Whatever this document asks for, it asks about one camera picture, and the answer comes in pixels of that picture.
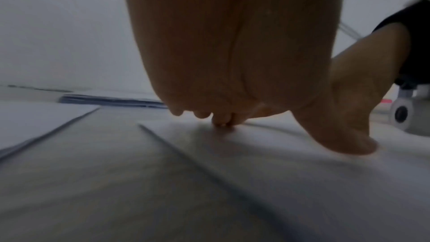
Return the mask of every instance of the wall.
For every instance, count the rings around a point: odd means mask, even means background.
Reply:
[[[408,0],[344,0],[366,35]],[[0,83],[150,91],[124,0],[0,0]],[[337,54],[354,42],[342,32]]]

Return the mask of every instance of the black fabric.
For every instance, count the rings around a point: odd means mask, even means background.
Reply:
[[[391,15],[374,32],[391,23],[403,24],[411,37],[410,54],[401,67],[395,84],[410,90],[419,84],[430,83],[430,1],[420,0]]]

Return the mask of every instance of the sheet of paper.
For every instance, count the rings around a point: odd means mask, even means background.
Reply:
[[[276,214],[298,241],[427,241],[430,139],[373,125],[386,150],[325,150],[292,117],[233,130],[144,121],[156,137]]]
[[[0,101],[0,158],[99,107],[98,105]]]
[[[167,108],[160,98],[152,93],[127,93],[96,89],[64,94],[60,98],[60,102],[122,107]]]

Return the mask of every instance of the black hole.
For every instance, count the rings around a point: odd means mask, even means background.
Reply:
[[[405,122],[405,120],[408,118],[408,108],[405,106],[398,107],[394,114],[394,118],[399,123]]]

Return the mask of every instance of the white wall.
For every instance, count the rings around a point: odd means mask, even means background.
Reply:
[[[124,0],[0,0],[0,82],[147,91]]]

